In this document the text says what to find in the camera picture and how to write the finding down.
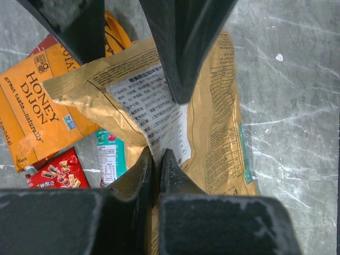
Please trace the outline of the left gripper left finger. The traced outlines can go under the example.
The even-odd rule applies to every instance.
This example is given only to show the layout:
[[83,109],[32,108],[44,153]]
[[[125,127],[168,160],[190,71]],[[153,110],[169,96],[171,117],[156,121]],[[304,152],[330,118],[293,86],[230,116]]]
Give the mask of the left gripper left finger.
[[1,254],[150,254],[152,156],[101,189],[2,189]]

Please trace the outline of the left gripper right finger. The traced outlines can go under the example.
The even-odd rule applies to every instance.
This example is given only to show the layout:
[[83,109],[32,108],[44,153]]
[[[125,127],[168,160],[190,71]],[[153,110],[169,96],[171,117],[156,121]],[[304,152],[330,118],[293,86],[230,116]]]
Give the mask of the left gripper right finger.
[[301,254],[290,216],[277,199],[207,194],[170,149],[160,187],[160,254]]

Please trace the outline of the gold chips bag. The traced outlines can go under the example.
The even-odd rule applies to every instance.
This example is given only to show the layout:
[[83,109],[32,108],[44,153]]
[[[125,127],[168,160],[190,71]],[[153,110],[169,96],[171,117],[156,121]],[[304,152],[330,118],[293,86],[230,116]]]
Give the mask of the gold chips bag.
[[178,166],[209,194],[257,194],[244,163],[234,47],[222,30],[203,62],[193,95],[176,103],[154,40],[43,83],[51,99],[74,106],[124,142],[126,172],[109,187],[99,242],[107,254],[155,254],[162,167]]

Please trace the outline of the orange Kettle chips bag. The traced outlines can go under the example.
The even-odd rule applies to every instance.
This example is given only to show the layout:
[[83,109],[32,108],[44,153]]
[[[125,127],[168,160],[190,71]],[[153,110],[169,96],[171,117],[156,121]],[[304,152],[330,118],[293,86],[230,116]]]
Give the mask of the orange Kettle chips bag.
[[77,108],[53,102],[42,85],[79,66],[56,43],[1,74],[1,131],[17,172],[99,129]]

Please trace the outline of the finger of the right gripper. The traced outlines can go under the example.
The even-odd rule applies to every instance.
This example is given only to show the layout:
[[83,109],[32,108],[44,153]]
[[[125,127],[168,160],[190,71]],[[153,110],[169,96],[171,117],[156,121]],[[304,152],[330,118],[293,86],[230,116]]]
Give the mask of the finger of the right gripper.
[[104,1],[21,0],[19,3],[80,65],[105,57]]
[[236,1],[140,1],[169,89],[178,104],[193,94],[202,64]]

